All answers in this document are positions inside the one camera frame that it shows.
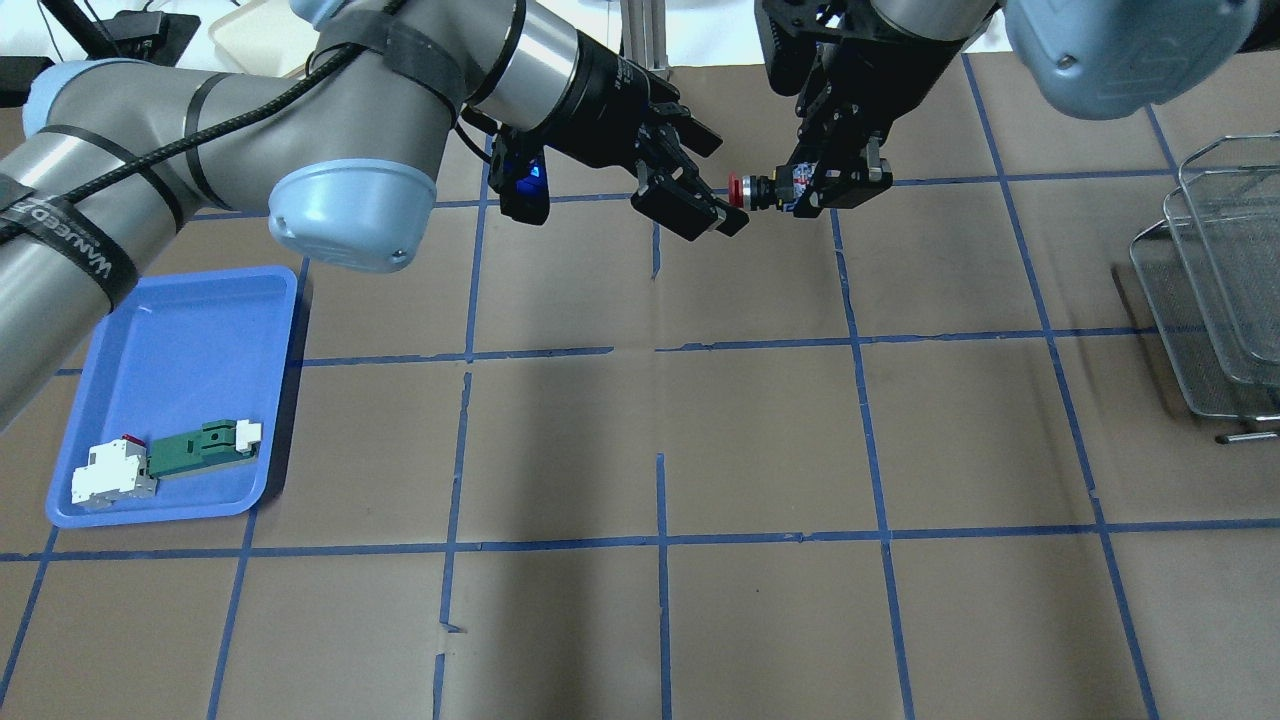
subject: wire mesh basket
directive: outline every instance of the wire mesh basket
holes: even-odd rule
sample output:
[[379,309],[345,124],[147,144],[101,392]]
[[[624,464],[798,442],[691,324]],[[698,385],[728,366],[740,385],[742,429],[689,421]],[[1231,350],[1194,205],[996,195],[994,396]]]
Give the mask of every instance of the wire mesh basket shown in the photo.
[[1206,418],[1280,420],[1280,133],[1224,137],[1178,179],[1130,258],[1183,397]]

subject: wire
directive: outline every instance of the wire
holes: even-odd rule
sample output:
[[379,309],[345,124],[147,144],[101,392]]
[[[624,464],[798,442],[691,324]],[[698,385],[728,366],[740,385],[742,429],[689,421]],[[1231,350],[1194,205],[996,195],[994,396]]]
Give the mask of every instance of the wire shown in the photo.
[[124,53],[120,50],[120,46],[115,44],[115,38],[111,37],[111,31],[106,29],[106,26],[102,24],[102,18],[97,17],[97,10],[93,9],[93,5],[90,5],[88,0],[84,0],[84,6],[88,8],[88,14],[93,15],[93,22],[97,23],[99,32],[106,36],[106,40],[111,44],[111,47],[115,47],[115,56],[124,58]]
[[58,47],[58,40],[54,38],[54,28],[49,24],[49,17],[45,15],[45,5],[40,0],[36,0],[36,8],[40,9],[40,19],[45,20],[45,29],[49,31],[49,41],[54,44],[54,53],[58,53],[58,61],[65,63],[63,59],[63,51]]
[[467,135],[466,131],[462,129],[461,124],[454,124],[453,126],[453,132],[458,133],[458,137],[462,138],[462,143],[466,145],[467,147],[470,147],[471,152],[476,158],[480,158],[480,160],[484,161],[485,165],[493,163],[493,158],[490,158],[489,154],[485,152],[484,150],[480,150],[480,146],[476,145],[476,142],[474,140],[471,140],[471,136]]
[[[404,6],[404,3],[407,1],[408,0],[390,0],[390,3],[388,3],[383,8],[383,12],[387,13],[388,15],[394,15],[401,8]],[[93,195],[95,192],[101,192],[111,187],[113,184],[128,177],[136,176],[152,165],[164,163],[169,158],[182,155],[183,152],[191,150],[192,147],[198,147],[201,145],[205,145],[206,142],[211,142],[214,140],[218,140],[219,137],[230,135],[238,129],[243,129],[255,123],[260,123],[278,114],[280,110],[284,110],[293,102],[296,102],[300,97],[306,95],[311,88],[320,85],[321,81],[324,81],[329,76],[337,73],[338,70],[351,64],[351,61],[355,60],[356,56],[364,51],[365,51],[364,46],[344,45],[337,53],[334,53],[332,58],[321,63],[321,65],[316,68],[315,72],[308,74],[306,78],[296,82],[292,87],[289,87],[280,95],[275,96],[274,99],[266,101],[264,105],[255,108],[241,115],[237,115],[234,118],[230,118],[228,120],[223,120],[215,126],[210,126],[182,140],[175,140],[174,142],[170,142],[169,145],[165,145],[163,147],[157,147],[156,150],[152,150],[151,152],[147,152],[141,158],[136,158],[120,165],[119,168],[109,170],[88,181],[87,183],[77,187],[76,190],[72,190],[70,192],[63,195],[63,199],[67,200],[68,202],[79,202],[86,197],[88,197],[90,195]]]

